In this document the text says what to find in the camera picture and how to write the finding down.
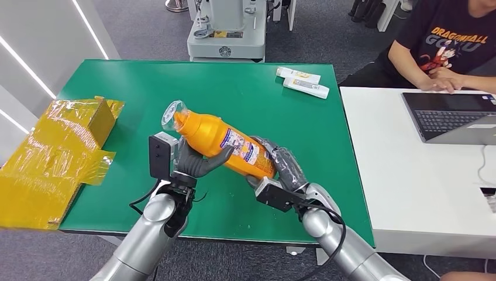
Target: white machine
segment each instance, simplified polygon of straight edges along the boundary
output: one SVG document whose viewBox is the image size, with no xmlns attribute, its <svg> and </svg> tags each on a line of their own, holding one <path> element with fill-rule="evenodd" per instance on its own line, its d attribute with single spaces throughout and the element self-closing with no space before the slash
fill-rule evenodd
<svg viewBox="0 0 496 281">
<path fill-rule="evenodd" d="M 191 61 L 265 61 L 266 0 L 203 0 L 188 36 Z"/>
</svg>

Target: yellow packaging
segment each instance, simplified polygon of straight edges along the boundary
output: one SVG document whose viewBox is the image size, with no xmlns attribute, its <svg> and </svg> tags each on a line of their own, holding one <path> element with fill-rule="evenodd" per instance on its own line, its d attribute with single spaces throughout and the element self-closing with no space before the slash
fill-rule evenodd
<svg viewBox="0 0 496 281">
<path fill-rule="evenodd" d="M 80 186 L 103 181 L 115 152 L 101 148 L 122 107 L 53 101 L 0 169 L 0 227 L 57 229 Z"/>
</svg>

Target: laptop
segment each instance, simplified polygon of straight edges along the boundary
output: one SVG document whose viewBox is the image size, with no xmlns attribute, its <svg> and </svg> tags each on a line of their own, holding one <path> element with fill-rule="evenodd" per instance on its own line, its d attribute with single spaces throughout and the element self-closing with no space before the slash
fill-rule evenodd
<svg viewBox="0 0 496 281">
<path fill-rule="evenodd" d="M 496 95 L 404 92 L 425 143 L 496 145 Z"/>
</svg>

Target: laptop keyboard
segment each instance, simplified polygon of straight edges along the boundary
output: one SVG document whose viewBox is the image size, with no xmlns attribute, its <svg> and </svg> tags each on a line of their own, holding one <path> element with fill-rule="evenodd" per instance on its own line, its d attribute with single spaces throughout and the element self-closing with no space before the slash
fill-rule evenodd
<svg viewBox="0 0 496 281">
<path fill-rule="evenodd" d="M 426 132 L 449 132 L 494 112 L 416 110 L 419 125 Z"/>
</svg>

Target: person's leg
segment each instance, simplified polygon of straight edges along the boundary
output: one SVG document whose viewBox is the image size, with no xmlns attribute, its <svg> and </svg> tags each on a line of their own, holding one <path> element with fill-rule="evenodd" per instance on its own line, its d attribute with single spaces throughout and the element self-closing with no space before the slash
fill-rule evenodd
<svg viewBox="0 0 496 281">
<path fill-rule="evenodd" d="M 496 274 L 478 272 L 449 272 L 440 281 L 496 281 Z"/>
<path fill-rule="evenodd" d="M 394 81 L 380 63 L 369 63 L 339 83 L 340 87 L 394 88 Z"/>
</svg>

